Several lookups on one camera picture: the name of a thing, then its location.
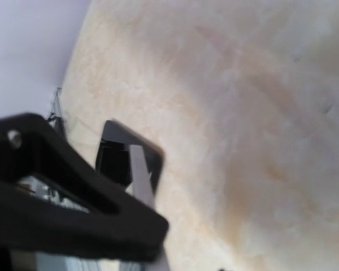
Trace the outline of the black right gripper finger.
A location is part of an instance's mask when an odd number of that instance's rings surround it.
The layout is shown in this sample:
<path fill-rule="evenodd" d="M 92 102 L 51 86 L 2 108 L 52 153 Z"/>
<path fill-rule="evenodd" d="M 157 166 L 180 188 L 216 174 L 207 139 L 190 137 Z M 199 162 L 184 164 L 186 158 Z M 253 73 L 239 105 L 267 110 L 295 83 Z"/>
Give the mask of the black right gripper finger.
<path fill-rule="evenodd" d="M 18 183 L 37 177 L 83 206 L 49 203 Z M 168 221 L 97 173 L 40 115 L 0 119 L 0 248 L 152 261 Z"/>

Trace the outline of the silver-edged black smartphone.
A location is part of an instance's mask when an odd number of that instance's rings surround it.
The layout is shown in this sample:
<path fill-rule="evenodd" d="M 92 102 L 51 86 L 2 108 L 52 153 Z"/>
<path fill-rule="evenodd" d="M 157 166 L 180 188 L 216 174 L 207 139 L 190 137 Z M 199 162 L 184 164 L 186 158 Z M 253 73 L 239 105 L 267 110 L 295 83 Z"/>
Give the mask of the silver-edged black smartphone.
<path fill-rule="evenodd" d="M 151 187 L 150 175 L 146 165 L 145 154 L 142 146 L 129 146 L 131 177 L 132 177 L 132 195 L 145 204 L 147 207 L 154 209 L 154 194 Z M 167 255 L 162 247 L 159 256 L 150 263 L 128 263 L 120 264 L 120 270 L 154 270 L 169 271 L 170 266 Z"/>

